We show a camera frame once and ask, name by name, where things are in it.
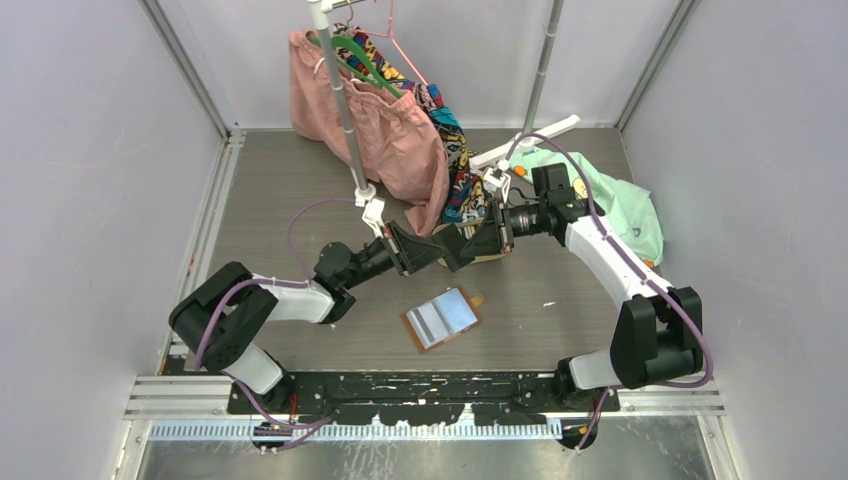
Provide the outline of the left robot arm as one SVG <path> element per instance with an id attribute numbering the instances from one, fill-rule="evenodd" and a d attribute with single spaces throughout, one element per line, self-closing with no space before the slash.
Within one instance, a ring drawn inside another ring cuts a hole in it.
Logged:
<path id="1" fill-rule="evenodd" d="M 291 376 L 254 341 L 272 321 L 331 324 L 353 306 L 352 288 L 395 270 L 411 275 L 448 256 L 439 240 L 389 223 L 358 251 L 332 242 L 323 247 L 310 278 L 265 277 L 232 261 L 204 281 L 170 313 L 168 324 L 200 368 L 229 375 L 265 411 L 285 409 L 294 394 Z"/>

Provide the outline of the beige oval card tray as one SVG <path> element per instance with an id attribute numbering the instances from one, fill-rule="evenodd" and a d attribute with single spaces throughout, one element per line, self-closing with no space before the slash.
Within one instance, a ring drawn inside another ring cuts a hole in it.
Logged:
<path id="1" fill-rule="evenodd" d="M 478 218 L 478 219 L 475 219 L 475 220 L 472 220 L 472 221 L 456 223 L 456 226 L 457 226 L 457 229 L 465 237 L 470 238 L 476 232 L 477 228 L 482 225 L 482 223 L 483 223 L 483 220 L 481 218 Z M 437 233 L 446 229 L 448 226 L 449 226 L 448 223 L 443 223 L 443 224 L 436 226 L 435 229 L 433 230 L 432 236 L 435 237 Z M 489 262 L 489 261 L 496 261 L 496 260 L 500 260 L 504 257 L 505 257 L 504 253 L 478 255 L 478 256 L 474 257 L 472 264 Z"/>

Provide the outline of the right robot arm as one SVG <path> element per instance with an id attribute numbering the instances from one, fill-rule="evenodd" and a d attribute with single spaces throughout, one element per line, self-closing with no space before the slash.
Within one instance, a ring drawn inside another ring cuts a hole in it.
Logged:
<path id="1" fill-rule="evenodd" d="M 565 165 L 536 167 L 532 177 L 534 199 L 489 208 L 471 237 L 448 224 L 432 238 L 446 248 L 444 261 L 456 271 L 478 257 L 507 253 L 517 238 L 547 234 L 577 256 L 618 304 L 607 349 L 558 363 L 552 386 L 558 403 L 577 411 L 603 387 L 682 387 L 681 377 L 705 371 L 699 295 L 673 287 L 623 244 L 600 207 L 575 192 Z"/>

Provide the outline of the brown leather card holder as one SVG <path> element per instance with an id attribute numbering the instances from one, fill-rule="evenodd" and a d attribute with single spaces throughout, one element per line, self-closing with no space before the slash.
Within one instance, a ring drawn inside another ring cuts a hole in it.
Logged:
<path id="1" fill-rule="evenodd" d="M 457 286 L 407 310 L 401 319 L 417 351 L 425 354 L 482 325 L 482 300 Z"/>

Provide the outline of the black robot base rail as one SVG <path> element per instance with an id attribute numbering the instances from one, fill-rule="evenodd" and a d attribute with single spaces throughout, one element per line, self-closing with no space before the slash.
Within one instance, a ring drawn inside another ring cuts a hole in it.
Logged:
<path id="1" fill-rule="evenodd" d="M 601 394 L 568 394 L 544 371 L 295 372 L 280 397 L 260 404 L 269 414 L 329 417 L 338 425 L 447 426 L 468 410 L 476 426 L 517 426 L 540 424 L 547 414 L 590 416 L 599 403 L 618 411 L 618 400 Z"/>

